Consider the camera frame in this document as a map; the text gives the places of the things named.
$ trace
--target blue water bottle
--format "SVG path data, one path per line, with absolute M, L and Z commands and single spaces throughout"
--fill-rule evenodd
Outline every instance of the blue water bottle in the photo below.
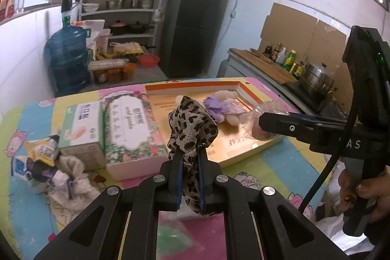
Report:
M 46 42 L 44 57 L 55 96 L 78 93 L 90 82 L 87 33 L 70 25 L 72 0 L 62 0 L 62 29 Z

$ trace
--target leopard print scrunchie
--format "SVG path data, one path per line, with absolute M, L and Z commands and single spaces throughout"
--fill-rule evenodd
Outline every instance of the leopard print scrunchie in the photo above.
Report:
M 200 208 L 199 165 L 197 152 L 208 147 L 218 135 L 215 119 L 194 99 L 184 96 L 180 105 L 169 114 L 171 136 L 168 142 L 169 160 L 176 148 L 184 152 L 183 196 L 187 205 L 196 213 Z

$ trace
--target stuffed toy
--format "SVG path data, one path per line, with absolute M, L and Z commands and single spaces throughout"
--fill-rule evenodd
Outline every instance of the stuffed toy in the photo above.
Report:
M 239 117 L 246 113 L 246 110 L 236 101 L 237 97 L 237 92 L 217 91 L 213 96 L 207 97 L 203 104 L 218 124 L 226 121 L 232 126 L 238 126 Z

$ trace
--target black refrigerator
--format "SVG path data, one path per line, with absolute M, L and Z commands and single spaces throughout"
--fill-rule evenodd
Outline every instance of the black refrigerator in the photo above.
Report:
M 221 0 L 168 0 L 159 66 L 168 77 L 195 77 L 202 72 L 215 39 Z

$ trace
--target shelf board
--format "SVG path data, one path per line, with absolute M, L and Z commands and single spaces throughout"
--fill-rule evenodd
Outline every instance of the shelf board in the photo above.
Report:
M 150 38 L 154 37 L 154 35 L 150 33 L 140 33 L 140 34 L 132 34 L 132 33 L 126 33 L 125 35 L 120 36 L 109 36 L 109 39 L 125 39 L 125 38 Z
M 132 8 L 132 9 L 115 9 L 115 10 L 98 10 L 92 13 L 82 13 L 81 16 L 91 16 L 91 15 L 99 15 L 104 13 L 128 13 L 128 12 L 146 12 L 153 13 L 155 9 L 142 9 L 142 8 Z

